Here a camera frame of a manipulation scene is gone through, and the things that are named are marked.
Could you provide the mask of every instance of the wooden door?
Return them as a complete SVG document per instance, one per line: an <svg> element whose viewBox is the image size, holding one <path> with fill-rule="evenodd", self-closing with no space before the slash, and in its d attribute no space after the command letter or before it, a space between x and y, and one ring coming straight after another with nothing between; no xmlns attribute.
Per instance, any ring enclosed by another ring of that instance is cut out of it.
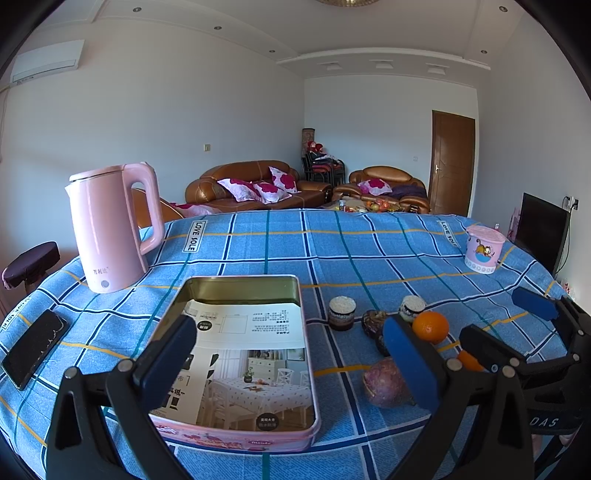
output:
<svg viewBox="0 0 591 480"><path fill-rule="evenodd" d="M452 113L433 111L433 154L429 201L434 214L468 215L476 122Z"/></svg>

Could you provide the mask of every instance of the white wall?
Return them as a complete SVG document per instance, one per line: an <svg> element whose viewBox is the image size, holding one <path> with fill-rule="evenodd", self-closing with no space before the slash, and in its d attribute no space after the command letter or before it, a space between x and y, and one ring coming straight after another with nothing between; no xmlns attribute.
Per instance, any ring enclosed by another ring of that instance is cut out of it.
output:
<svg viewBox="0 0 591 480"><path fill-rule="evenodd" d="M563 272L591 308L591 102L560 49L528 15L479 91L480 164L473 217L506 232L524 192L580 200Z"/></svg>
<svg viewBox="0 0 591 480"><path fill-rule="evenodd" d="M211 35L139 21L37 32L22 51L80 38L79 70L9 93L0 268L49 240L75 254L64 191L73 173L147 161L161 196L184 202L185 187L215 165L276 158L299 168L304 88L295 74Z"/></svg>
<svg viewBox="0 0 591 480"><path fill-rule="evenodd" d="M347 173L372 165L401 168L428 188L433 110L476 119L476 89L394 75L343 75L305 81L306 127L345 162Z"/></svg>

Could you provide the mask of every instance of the pink box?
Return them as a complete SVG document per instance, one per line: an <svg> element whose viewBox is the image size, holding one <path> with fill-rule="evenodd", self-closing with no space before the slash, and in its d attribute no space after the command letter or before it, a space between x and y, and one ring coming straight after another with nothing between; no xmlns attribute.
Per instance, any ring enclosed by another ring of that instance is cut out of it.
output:
<svg viewBox="0 0 591 480"><path fill-rule="evenodd" d="M505 235L482 225L470 225L464 263L475 272L490 275L505 244Z"/></svg>
<svg viewBox="0 0 591 480"><path fill-rule="evenodd" d="M207 303L206 300L209 299L218 302L235 301L240 304L245 303L248 298L256 298L253 304L292 301L300 307L301 328L303 330L305 354L307 355L306 368L309 375L314 413L312 425L305 430L289 432L227 430L183 423L150 414L154 426L164 438L190 443L197 447L228 449L235 452L301 452L309 448L314 442L314 438L320 430L320 410L317 403L314 375L309 361L310 348L306 321L303 316L300 284L296 276L253 275L247 277L189 278L161 319L152 340L159 338L164 333L168 325L182 313L190 299L204 303Z"/></svg>

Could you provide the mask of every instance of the orange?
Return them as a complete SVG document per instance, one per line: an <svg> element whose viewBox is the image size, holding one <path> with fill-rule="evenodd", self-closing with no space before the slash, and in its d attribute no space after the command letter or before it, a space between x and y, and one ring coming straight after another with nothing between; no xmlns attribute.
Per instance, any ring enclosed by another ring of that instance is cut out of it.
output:
<svg viewBox="0 0 591 480"><path fill-rule="evenodd" d="M482 372L484 367L478 363L478 360L466 350L462 350L457 354L457 359L462 362L462 365L473 372Z"/></svg>
<svg viewBox="0 0 591 480"><path fill-rule="evenodd" d="M423 312L414 319L413 332L421 340L437 345L447 337L449 323L441 313Z"/></svg>

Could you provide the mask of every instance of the black monitor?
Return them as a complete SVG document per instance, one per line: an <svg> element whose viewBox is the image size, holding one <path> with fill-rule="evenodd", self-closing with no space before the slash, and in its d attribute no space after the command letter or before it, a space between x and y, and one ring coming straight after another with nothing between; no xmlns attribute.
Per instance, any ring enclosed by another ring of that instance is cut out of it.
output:
<svg viewBox="0 0 591 480"><path fill-rule="evenodd" d="M515 245L528 252L555 277L569 222L568 210L524 193Z"/></svg>

